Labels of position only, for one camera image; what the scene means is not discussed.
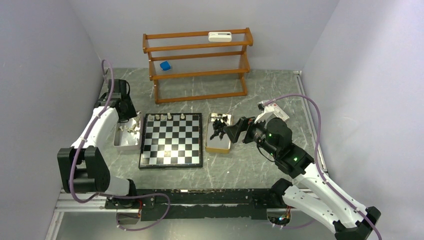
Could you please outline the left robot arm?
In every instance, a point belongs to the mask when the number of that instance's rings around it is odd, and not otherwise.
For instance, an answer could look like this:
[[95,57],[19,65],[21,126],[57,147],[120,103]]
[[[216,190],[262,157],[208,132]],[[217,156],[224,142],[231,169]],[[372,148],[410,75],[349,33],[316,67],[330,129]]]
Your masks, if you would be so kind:
[[107,137],[117,123],[137,116],[130,97],[129,83],[124,79],[110,79],[108,93],[103,94],[94,105],[91,119],[93,127],[86,126],[80,138],[70,147],[61,148],[57,161],[63,189],[70,193],[70,180],[73,179],[75,193],[96,192],[118,196],[118,201],[126,208],[134,207],[139,200],[133,180],[111,175],[102,156]]

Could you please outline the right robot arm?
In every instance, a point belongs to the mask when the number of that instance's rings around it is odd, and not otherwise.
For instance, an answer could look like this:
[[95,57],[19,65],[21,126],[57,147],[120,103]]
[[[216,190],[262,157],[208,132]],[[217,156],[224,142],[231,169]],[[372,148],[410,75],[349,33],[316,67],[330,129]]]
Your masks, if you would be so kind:
[[314,159],[292,141],[292,130],[280,118],[255,122],[241,117],[223,127],[232,143],[245,132],[244,144],[254,143],[273,157],[274,164],[292,180],[279,179],[272,187],[275,207],[294,207],[326,226],[337,240],[366,240],[381,216],[374,206],[366,207],[341,190],[326,176]]

